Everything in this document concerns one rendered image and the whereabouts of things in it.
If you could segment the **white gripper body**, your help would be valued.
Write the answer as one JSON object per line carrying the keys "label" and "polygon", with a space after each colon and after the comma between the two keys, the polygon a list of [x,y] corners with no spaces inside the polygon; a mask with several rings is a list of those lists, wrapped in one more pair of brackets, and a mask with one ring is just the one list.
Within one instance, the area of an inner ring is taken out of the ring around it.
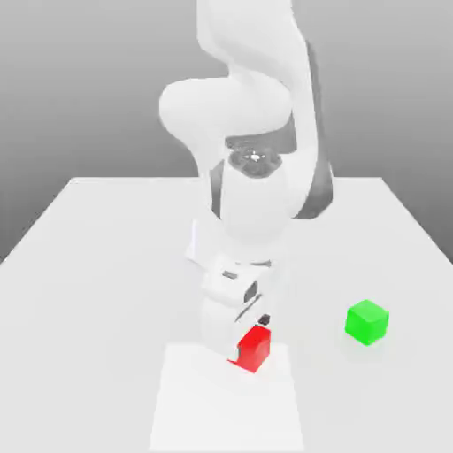
{"label": "white gripper body", "polygon": [[201,332],[205,345],[226,358],[238,358],[238,344],[259,319],[271,314],[268,297],[256,295],[243,306],[231,306],[209,297],[202,301]]}

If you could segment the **small red cube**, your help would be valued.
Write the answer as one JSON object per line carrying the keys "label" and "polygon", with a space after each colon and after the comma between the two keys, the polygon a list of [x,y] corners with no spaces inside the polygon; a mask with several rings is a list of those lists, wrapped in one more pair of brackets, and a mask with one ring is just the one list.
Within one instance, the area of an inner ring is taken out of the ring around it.
{"label": "small red cube", "polygon": [[271,330],[265,326],[254,325],[238,342],[237,358],[229,359],[229,362],[255,373],[269,357],[270,344]]}

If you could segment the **small green cube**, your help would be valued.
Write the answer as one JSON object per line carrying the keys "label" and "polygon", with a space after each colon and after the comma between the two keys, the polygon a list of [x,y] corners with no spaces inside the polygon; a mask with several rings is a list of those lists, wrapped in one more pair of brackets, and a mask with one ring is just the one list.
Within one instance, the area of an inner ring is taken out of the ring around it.
{"label": "small green cube", "polygon": [[363,345],[371,346],[385,336],[388,321],[388,311],[365,299],[348,308],[344,330]]}

